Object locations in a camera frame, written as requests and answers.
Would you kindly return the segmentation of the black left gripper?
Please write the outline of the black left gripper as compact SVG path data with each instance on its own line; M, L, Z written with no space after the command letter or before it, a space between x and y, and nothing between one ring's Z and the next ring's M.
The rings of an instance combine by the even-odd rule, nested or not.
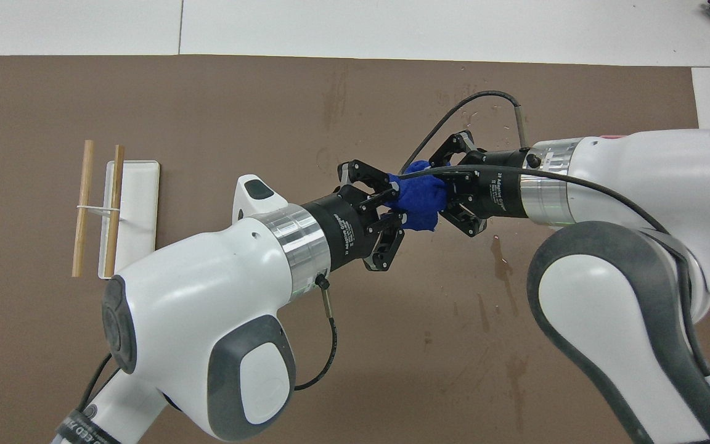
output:
M378 208L398 200L400 191L388 174L360 160L339 164L337 193L301 205L323 230L330 255L330 271L363 259L369 271L387 271L405 237L405 213Z

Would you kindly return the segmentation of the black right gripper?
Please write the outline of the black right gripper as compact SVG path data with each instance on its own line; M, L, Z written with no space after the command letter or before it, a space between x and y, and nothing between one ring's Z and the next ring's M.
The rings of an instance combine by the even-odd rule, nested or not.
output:
M429 159L430 169L452 166L455 154L463 154L456 171L481 165L521 168L525 154L518 150L485 152L476 148L470 130L452 134ZM447 206L439 215L451 225L473 238L487 226L492 216L527 218L521 200L520 174L516 172L482 171L469 183L462 182L465 192L459 192L459 205Z

